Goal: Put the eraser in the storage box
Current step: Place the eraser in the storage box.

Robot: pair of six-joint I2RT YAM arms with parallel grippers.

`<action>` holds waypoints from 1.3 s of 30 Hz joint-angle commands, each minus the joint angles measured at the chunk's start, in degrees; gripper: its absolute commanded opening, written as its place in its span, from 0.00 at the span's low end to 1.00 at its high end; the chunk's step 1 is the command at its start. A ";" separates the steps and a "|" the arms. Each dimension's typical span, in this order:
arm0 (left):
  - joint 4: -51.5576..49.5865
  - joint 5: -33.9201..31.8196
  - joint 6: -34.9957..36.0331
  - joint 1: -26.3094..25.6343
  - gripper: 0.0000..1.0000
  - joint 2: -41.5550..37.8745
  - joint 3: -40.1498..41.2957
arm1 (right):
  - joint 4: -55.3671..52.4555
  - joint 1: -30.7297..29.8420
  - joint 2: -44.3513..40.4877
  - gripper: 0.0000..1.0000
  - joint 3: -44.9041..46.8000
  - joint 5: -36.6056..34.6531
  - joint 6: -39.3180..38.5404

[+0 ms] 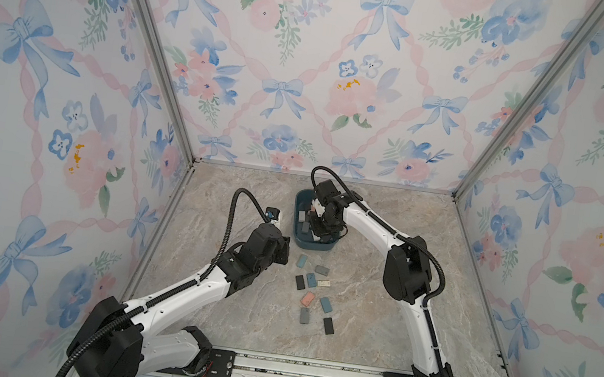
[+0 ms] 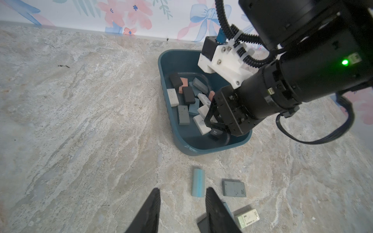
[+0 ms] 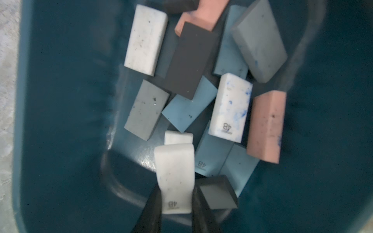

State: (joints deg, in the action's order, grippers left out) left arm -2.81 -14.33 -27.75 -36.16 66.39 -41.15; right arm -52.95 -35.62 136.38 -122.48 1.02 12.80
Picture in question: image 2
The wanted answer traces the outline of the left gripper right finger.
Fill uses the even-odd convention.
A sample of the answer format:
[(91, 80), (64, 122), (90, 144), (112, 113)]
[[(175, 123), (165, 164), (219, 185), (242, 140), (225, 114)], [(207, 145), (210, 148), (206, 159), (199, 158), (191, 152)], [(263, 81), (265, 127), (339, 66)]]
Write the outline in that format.
[(206, 190), (207, 229), (209, 233), (241, 233), (212, 187)]

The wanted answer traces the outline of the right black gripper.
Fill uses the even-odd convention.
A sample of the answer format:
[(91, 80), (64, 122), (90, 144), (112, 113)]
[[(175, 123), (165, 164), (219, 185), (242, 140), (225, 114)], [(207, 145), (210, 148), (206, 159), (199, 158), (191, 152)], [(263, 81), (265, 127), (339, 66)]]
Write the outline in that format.
[(243, 136), (261, 123), (262, 119), (254, 118), (239, 102), (237, 92), (228, 85), (215, 93), (204, 122), (211, 129)]

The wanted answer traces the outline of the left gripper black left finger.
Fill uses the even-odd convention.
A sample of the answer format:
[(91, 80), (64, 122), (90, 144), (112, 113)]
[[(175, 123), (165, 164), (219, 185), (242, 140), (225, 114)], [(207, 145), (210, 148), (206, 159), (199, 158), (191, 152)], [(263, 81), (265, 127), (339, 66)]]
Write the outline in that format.
[(160, 190), (154, 188), (125, 233), (157, 233), (160, 208)]

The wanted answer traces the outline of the pink eraser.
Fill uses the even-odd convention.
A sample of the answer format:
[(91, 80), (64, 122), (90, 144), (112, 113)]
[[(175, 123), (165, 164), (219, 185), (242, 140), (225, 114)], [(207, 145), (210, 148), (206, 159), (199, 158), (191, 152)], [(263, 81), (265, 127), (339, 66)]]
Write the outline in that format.
[(212, 102), (214, 96), (215, 96), (215, 92), (212, 90), (212, 91), (210, 91), (210, 93), (209, 93), (209, 95), (208, 95), (208, 99)]
[(183, 94), (183, 87), (188, 86), (188, 79), (187, 78), (183, 78), (183, 77), (181, 77), (180, 79), (182, 81), (182, 85), (179, 87), (178, 93), (179, 94)]

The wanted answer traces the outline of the white eraser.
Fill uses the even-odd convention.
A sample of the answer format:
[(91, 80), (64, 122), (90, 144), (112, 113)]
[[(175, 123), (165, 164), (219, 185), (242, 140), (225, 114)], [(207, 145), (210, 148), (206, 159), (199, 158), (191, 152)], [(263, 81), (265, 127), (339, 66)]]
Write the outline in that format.
[(179, 100), (176, 90), (174, 88), (167, 89), (167, 94), (171, 107), (177, 107), (179, 105)]
[(211, 101), (210, 99), (203, 93), (199, 93), (197, 95), (198, 99), (200, 100), (200, 102), (203, 104), (203, 105), (207, 105), (208, 107), (210, 107), (211, 105)]
[[(208, 114), (208, 112), (209, 112), (209, 106), (208, 105), (203, 105), (202, 107), (198, 108), (197, 111), (198, 111), (199, 115), (203, 119), (205, 119), (206, 116), (207, 116), (207, 114)], [(210, 121), (213, 122), (213, 123), (217, 123), (217, 120), (216, 120), (216, 118), (214, 116), (211, 117)]]
[(193, 117), (193, 121), (195, 122), (202, 136), (208, 134), (211, 131), (211, 128), (206, 126), (205, 121), (201, 115)]

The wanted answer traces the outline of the teal eraser top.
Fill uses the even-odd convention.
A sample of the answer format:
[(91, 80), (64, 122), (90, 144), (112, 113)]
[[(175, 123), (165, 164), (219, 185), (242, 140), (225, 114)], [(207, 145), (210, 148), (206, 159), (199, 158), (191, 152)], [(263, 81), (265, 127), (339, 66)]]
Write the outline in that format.
[(205, 171), (202, 169), (194, 169), (192, 177), (192, 190), (193, 197), (203, 198), (205, 196)]

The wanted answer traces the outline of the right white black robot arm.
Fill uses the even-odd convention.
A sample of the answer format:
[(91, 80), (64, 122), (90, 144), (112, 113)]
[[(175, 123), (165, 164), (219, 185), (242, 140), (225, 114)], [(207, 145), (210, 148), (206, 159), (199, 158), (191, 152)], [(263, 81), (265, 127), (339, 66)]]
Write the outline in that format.
[(353, 105), (344, 94), (373, 85), (372, 1), (240, 1), (239, 5), (256, 35), (229, 24), (223, 1), (216, 1), (227, 40), (207, 37), (199, 67), (233, 78), (222, 70), (223, 59), (217, 56), (229, 46), (239, 63), (258, 71), (216, 91), (206, 126), (243, 136), (276, 115), (283, 132), (282, 117), (292, 117), (302, 103), (335, 94), (347, 120), (314, 144), (343, 136), (355, 121)]

